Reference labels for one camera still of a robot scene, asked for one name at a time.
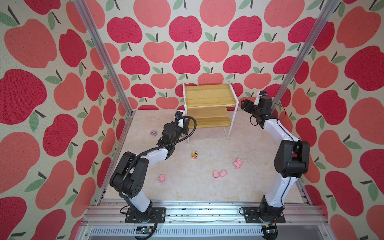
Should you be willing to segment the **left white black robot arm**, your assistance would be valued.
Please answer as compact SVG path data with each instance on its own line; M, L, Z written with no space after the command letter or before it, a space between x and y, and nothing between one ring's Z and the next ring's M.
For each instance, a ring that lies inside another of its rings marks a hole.
M148 168L169 159L176 144L187 140L196 131L197 121L193 117L180 114L177 111L175 120L164 125L162 136L155 147L139 154L125 152L110 178L110 186L139 215L153 215L152 201L142 190Z

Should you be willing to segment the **wooden two-tier white-frame shelf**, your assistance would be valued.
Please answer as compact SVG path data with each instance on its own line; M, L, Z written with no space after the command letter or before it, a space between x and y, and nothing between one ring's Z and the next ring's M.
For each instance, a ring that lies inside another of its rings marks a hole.
M196 121L190 121L190 128L224 129L228 140L234 125L239 100L231 82L221 85L183 87L184 112Z

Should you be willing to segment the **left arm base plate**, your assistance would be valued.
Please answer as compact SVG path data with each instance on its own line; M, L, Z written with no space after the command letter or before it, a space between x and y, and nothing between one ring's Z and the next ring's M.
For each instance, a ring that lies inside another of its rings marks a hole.
M142 213L138 210L133 210L128 208L127 213L125 213L125 223L127 224L154 224L165 222L166 217L166 208L152 208L148 213Z

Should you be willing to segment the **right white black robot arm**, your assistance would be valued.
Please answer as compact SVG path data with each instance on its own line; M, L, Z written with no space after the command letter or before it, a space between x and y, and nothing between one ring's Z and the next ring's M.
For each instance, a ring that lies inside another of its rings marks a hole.
M285 209L285 198L292 186L309 170L310 144L292 135L272 114L273 99L260 96L258 102L241 101L241 109L255 118L257 125L267 131L279 143L274 167L277 175L259 207L259 219L270 222L277 219Z

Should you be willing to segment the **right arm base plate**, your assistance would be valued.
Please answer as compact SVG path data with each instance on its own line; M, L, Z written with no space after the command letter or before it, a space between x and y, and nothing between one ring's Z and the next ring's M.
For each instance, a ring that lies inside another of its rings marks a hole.
M273 224L274 222L283 224L286 223L283 214L283 208L248 208L242 207L240 210L247 224Z

